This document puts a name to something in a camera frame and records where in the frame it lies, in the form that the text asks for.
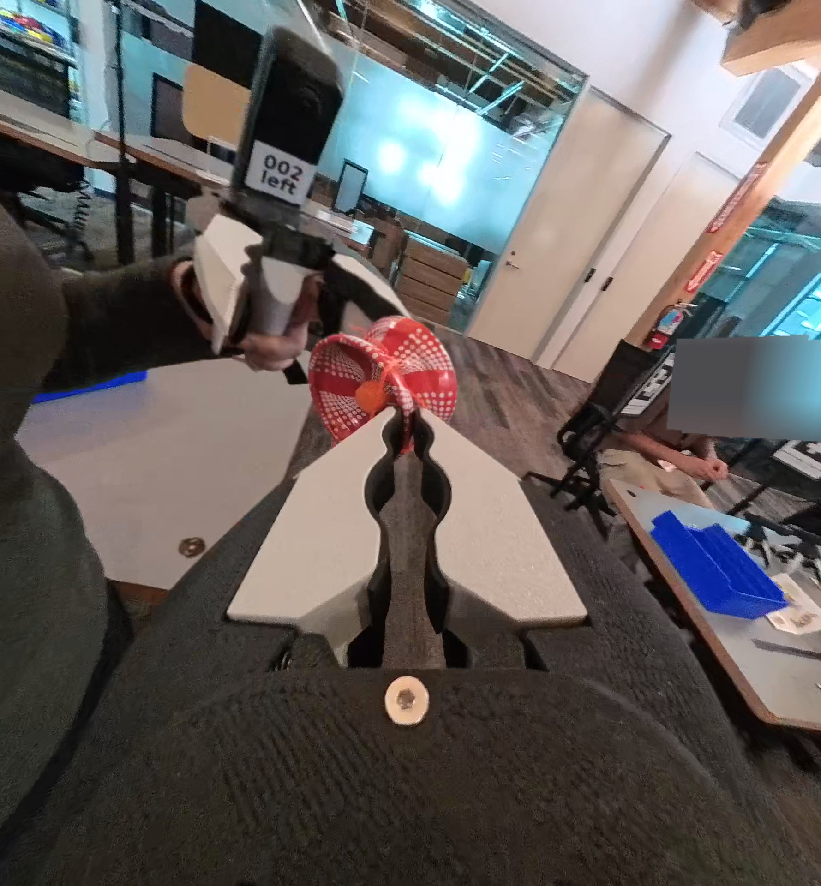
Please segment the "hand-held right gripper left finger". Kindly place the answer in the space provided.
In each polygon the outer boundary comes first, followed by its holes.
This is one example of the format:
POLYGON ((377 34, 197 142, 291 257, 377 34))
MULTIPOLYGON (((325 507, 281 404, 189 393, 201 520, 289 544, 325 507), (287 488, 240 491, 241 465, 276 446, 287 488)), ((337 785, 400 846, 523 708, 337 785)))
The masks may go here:
POLYGON ((402 414, 387 408, 300 471, 228 604, 228 620, 320 635, 333 651, 373 624, 369 590, 387 555, 373 502, 393 477, 402 414))

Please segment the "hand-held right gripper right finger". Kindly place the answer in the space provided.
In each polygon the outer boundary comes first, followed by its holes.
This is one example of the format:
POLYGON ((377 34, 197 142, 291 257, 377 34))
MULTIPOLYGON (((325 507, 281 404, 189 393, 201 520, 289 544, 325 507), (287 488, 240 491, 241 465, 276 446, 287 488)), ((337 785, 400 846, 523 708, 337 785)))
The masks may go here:
POLYGON ((459 640, 584 624, 588 613, 521 480, 432 412, 415 417, 421 496, 434 515, 425 604, 459 640))

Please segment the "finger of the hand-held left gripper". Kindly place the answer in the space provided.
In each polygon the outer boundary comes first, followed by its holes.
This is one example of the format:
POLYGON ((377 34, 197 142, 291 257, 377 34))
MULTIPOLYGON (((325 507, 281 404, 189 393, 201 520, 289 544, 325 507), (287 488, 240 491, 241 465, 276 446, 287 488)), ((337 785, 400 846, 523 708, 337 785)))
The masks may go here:
POLYGON ((216 355, 264 331, 263 244, 259 231, 229 216, 214 216, 195 240, 193 266, 216 355))
POLYGON ((252 268, 252 334, 282 337, 311 269, 283 260, 259 260, 252 268))

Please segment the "red white yo-yo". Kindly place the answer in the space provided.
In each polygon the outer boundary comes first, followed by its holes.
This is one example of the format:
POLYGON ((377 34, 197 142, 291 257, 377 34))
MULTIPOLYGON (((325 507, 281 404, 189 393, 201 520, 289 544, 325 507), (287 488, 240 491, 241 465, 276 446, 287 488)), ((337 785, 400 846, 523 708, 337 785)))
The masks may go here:
POLYGON ((392 407, 402 417, 405 453, 413 447, 420 409, 449 420, 457 405, 449 352, 407 316, 379 319, 362 336, 339 332, 320 340, 307 374, 313 405, 334 445, 392 407))

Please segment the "person's left forearm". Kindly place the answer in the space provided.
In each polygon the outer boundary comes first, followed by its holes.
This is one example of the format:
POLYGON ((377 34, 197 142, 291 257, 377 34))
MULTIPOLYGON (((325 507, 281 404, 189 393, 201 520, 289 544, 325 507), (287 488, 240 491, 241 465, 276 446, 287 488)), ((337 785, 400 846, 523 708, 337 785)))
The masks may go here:
POLYGON ((40 393, 209 357, 172 266, 54 269, 0 205, 0 844, 65 765, 104 681, 112 618, 80 510, 18 431, 40 393))

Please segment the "long wooden desk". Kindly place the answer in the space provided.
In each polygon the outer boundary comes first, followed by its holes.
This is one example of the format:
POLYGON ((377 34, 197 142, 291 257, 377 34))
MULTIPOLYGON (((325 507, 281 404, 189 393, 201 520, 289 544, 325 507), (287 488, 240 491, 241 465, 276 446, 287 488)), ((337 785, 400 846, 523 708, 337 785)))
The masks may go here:
MULTIPOLYGON (((116 176, 119 140, 58 116, 28 100, 0 90, 0 135, 29 145, 84 168, 116 176)), ((125 155, 181 181, 209 189, 224 188, 231 176, 225 161, 176 140, 128 135, 125 155)))

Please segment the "person's left hand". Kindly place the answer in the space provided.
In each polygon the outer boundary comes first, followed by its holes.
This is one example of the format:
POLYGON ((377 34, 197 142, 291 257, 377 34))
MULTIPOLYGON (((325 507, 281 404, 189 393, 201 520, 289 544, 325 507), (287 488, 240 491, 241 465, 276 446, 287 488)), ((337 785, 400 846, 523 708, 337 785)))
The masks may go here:
POLYGON ((232 359, 254 372, 286 371, 304 354, 311 353, 321 330, 319 308, 312 305, 310 313, 293 317, 280 336, 247 333, 232 359))

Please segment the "small black monitor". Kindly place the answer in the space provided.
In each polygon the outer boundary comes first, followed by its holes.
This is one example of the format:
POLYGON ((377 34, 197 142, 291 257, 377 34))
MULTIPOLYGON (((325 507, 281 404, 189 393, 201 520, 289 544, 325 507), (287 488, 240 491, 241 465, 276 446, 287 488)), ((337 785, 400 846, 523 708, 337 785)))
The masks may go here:
POLYGON ((363 196, 369 170, 360 164, 344 159, 331 209, 343 216, 354 216, 363 196))

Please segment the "cardboard box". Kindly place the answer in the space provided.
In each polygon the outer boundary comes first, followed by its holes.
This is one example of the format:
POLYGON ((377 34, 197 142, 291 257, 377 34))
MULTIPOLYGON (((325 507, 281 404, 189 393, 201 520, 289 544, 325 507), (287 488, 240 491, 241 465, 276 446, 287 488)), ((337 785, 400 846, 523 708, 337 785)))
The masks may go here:
POLYGON ((455 293, 445 293, 412 279, 402 279, 396 283, 395 291, 402 300, 412 299, 415 302, 431 305, 443 311, 452 309, 455 303, 455 293))
POLYGON ((440 326, 447 326, 450 316, 448 309, 414 299, 393 305, 392 313, 412 317, 422 323, 435 323, 440 326))
POLYGON ((413 258, 405 258, 398 271, 396 278, 398 289, 401 292, 410 294, 410 283, 402 281, 411 281, 414 285, 425 286, 439 293, 444 293, 454 298, 463 286, 464 272, 460 276, 451 275, 446 271, 429 266, 419 260, 413 258))
POLYGON ((444 245, 412 233, 407 233, 404 256, 457 278, 463 277, 470 267, 462 256, 444 245))

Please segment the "tan chair back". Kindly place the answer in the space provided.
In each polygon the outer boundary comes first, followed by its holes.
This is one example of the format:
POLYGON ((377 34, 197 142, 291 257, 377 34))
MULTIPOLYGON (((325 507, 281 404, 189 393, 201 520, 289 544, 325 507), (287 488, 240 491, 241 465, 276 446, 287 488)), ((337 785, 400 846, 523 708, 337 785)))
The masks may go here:
POLYGON ((183 126, 197 139, 237 150, 250 96, 238 83, 189 63, 183 77, 183 126))

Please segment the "blue plastic bin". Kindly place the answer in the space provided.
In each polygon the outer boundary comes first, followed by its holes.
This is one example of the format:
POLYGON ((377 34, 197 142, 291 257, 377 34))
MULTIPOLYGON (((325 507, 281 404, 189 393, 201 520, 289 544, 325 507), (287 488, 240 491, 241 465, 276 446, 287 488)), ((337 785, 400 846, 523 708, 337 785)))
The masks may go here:
POLYGON ((33 399, 32 404, 42 404, 46 402, 58 401, 66 398, 80 396, 88 393, 97 393, 101 391, 116 389, 122 386, 128 386, 136 383, 145 382, 148 377, 148 371, 135 371, 125 373, 111 380, 89 384, 65 391, 38 393, 33 399))

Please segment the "black stool chair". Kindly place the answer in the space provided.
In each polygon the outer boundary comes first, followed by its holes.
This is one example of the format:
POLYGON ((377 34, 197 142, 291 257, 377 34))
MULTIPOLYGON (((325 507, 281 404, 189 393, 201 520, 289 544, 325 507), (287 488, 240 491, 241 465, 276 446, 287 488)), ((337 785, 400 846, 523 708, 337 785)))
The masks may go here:
POLYGON ((601 489, 598 451, 605 439, 624 424, 642 419, 671 382, 676 347, 645 351, 621 341, 578 411, 557 433, 557 443, 570 465, 559 478, 527 471, 523 481, 538 481, 550 496, 571 496, 567 511, 585 509, 605 539, 604 516, 614 517, 601 489))

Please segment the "large blue parts bin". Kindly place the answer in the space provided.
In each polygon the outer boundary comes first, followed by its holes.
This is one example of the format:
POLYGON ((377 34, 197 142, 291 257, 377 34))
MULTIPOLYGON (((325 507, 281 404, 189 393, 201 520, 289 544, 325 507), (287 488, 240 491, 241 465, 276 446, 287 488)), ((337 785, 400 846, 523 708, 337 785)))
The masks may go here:
POLYGON ((670 511, 652 521, 651 537, 709 612, 748 620, 787 607, 781 588, 721 526, 685 526, 670 511))

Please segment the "grey work table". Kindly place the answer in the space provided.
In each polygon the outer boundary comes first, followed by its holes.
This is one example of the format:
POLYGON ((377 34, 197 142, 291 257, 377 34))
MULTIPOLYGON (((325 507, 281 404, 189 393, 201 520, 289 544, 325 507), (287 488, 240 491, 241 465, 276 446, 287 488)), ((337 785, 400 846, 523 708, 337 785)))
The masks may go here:
POLYGON ((747 523, 634 485, 604 480, 602 489, 755 717, 821 734, 821 632, 791 635, 765 617, 747 620, 708 612, 650 534, 653 520, 667 511, 686 526, 720 525, 732 535, 747 523))

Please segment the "red fire extinguisher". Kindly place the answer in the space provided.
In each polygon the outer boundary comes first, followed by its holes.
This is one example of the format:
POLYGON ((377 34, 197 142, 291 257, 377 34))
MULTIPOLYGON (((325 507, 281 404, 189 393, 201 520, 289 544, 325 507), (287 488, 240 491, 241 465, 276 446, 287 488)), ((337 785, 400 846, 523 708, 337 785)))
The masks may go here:
POLYGON ((666 307, 645 339, 644 346, 651 351, 663 349, 695 308, 696 305, 689 302, 678 302, 666 307))

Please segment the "shelf with coloured bins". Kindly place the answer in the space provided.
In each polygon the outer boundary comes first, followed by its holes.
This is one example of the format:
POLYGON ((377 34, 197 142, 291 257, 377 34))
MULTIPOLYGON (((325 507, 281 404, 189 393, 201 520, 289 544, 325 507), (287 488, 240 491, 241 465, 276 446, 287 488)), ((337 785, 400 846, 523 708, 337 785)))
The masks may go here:
POLYGON ((84 121, 71 19, 59 2, 0 2, 0 90, 74 122, 84 121))

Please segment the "black white marker sign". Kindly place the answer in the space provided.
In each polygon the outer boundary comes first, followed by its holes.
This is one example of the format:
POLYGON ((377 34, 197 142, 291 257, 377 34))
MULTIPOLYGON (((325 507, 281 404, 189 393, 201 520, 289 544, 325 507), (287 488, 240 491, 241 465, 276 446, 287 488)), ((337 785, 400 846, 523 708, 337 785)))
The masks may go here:
POLYGON ((784 441, 771 453, 771 459, 806 479, 821 483, 821 442, 784 441))

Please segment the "wooden post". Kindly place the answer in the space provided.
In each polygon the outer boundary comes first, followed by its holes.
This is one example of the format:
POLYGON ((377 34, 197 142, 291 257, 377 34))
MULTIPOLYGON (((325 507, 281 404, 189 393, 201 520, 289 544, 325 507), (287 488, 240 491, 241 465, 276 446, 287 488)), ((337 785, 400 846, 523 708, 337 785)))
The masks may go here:
POLYGON ((704 229, 626 334, 626 342, 647 349, 645 339, 662 311, 674 303, 690 302, 820 140, 821 72, 755 162, 768 163, 759 183, 719 232, 708 235, 704 229))

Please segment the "red wall sign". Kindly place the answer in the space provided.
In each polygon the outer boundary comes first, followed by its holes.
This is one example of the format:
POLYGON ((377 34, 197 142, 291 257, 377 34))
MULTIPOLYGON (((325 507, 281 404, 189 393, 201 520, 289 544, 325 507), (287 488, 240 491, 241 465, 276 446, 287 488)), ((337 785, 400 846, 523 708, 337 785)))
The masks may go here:
POLYGON ((737 210, 737 206, 747 197, 752 188, 759 183, 767 166, 767 162, 759 161, 755 163, 749 169, 746 176, 737 183, 736 188, 732 191, 715 216, 713 216, 709 226, 706 228, 705 232, 708 235, 716 234, 724 227, 729 218, 737 210))

